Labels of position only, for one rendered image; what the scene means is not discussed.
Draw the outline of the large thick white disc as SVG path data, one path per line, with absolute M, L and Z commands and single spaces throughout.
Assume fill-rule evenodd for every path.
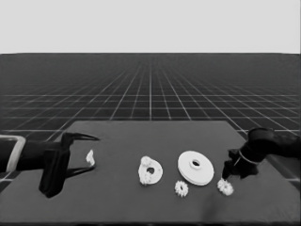
M 214 166 L 202 153 L 185 151 L 178 158 L 178 170 L 181 176 L 196 186 L 206 186 L 214 178 Z

